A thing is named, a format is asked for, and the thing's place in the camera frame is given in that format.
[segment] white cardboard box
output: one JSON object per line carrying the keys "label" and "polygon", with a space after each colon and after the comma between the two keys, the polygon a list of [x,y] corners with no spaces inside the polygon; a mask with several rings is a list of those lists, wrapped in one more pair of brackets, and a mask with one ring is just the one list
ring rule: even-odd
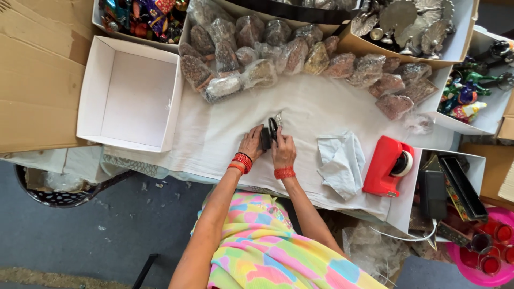
{"label": "white cardboard box", "polygon": [[77,136],[133,150],[169,151],[183,83],[178,55],[95,36],[80,95]]}
{"label": "white cardboard box", "polygon": [[421,157],[424,156],[424,152],[438,152],[439,155],[465,156],[469,162],[469,171],[466,173],[466,176],[478,195],[480,195],[480,189],[482,187],[486,161],[484,157],[458,152],[414,148],[412,169],[398,183],[397,190],[400,192],[400,196],[391,199],[391,206],[389,207],[389,213],[386,219],[386,222],[404,233],[409,233],[409,221],[412,202],[414,200],[414,191],[416,189]]}
{"label": "white cardboard box", "polygon": [[[481,27],[475,27],[473,31],[469,49],[471,55],[478,55],[487,51],[494,39],[506,39],[492,33],[481,32],[483,30],[484,29]],[[446,80],[451,73],[451,69],[452,67],[447,67],[435,71],[429,78],[439,88],[439,91],[421,103],[418,111],[430,115],[435,119],[436,124],[464,135],[495,134],[502,120],[507,103],[509,102],[511,91],[502,91],[499,88],[492,88],[492,95],[479,96],[478,101],[487,103],[487,107],[478,112],[478,116],[471,124],[465,124],[437,112],[437,107],[439,106],[439,101],[443,95],[443,89],[446,86]],[[507,65],[496,67],[490,70],[489,75],[499,76],[506,71],[514,73],[514,68],[508,67]]]}
{"label": "white cardboard box", "polygon": [[[100,10],[100,8],[98,6],[98,2],[99,2],[99,0],[95,0],[93,3],[93,17],[91,19],[91,22],[98,28],[102,29],[110,37],[125,40],[125,41],[135,42],[135,43],[139,43],[139,44],[144,44],[144,45],[152,46],[152,47],[155,47],[158,49],[162,49],[165,51],[169,51],[169,52],[178,54],[178,45],[177,44],[160,43],[157,41],[143,39],[143,38],[135,37],[135,36],[124,34],[124,33],[107,31],[105,29],[105,27],[103,27],[103,24],[102,24],[103,11]],[[184,21],[184,27],[182,30],[182,36],[180,37],[180,40],[178,41],[179,45],[181,43],[189,43],[190,30],[191,30],[191,27],[189,24],[189,17],[186,17],[186,21]]]}

